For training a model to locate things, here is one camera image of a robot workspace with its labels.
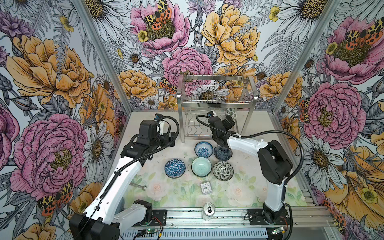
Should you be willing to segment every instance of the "metal dish rack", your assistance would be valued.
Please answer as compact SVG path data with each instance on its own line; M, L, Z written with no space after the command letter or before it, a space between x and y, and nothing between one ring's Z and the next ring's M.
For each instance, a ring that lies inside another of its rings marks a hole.
M201 80L210 80L209 85L195 84ZM186 87L193 85L195 94L186 94ZM244 126L241 130L241 135L248 126L252 113L255 109L257 97L251 97L248 91L250 86L251 90L255 93L256 86L253 79L243 76L207 76L207 75L180 75L179 84L177 86L177 107L179 112L179 123L181 132L181 141L185 142L185 137L192 137L194 139L210 139L212 138L211 130L200 124L196 120L197 115L205 115L207 112L214 110L218 116L223 119L225 117L225 110L227 108L237 109L249 108ZM231 97L220 96L212 91L215 89L228 89L227 92L233 93ZM183 110L185 114L185 121L183 120ZM202 118L202 121L208 123L208 119ZM239 132L237 120L235 120L235 127L233 131Z

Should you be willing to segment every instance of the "bowl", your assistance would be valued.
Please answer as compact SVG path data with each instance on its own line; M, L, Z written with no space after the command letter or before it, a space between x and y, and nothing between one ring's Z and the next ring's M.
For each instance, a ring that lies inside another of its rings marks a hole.
M211 173L212 164L205 157L198 157L192 162L192 172L198 177L206 177Z
M227 161L232 157L232 149L217 145L214 149L215 157L220 161Z
M181 177L185 173L185 163L177 158L169 160L164 166L164 171L170 178Z
M219 161L215 163L212 171L215 177L221 181L228 181L233 177L233 167L229 162Z
M195 146L195 153L199 157L209 157L214 152L214 148L208 142L199 142Z

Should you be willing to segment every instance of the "floral tabletop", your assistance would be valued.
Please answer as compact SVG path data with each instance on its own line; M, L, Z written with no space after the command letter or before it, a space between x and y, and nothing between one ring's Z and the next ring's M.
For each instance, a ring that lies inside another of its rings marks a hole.
M185 140L175 147L159 152L133 179L133 183L147 185L146 191L129 186L124 195L125 207L141 199L153 204L153 207L202 207L213 202L216 207L261 207L266 199L267 180L263 177L260 164L254 157L234 150L228 161L234 169L234 176L228 181L218 180L211 172L200 178L191 170L191 164L197 155L194 152L199 140ZM167 161L178 158L184 161L186 171L183 176L171 179L166 176L164 166ZM212 165L218 160L214 155L208 158ZM202 195L200 184L209 181L212 193ZM290 180L286 192L286 201L292 206L306 206L295 178Z

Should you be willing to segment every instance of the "square white clock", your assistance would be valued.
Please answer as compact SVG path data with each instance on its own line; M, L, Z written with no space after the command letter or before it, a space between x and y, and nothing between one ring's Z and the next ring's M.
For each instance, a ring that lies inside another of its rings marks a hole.
M200 184L200 187L203 195L212 193L212 187L210 182L203 182L202 184Z

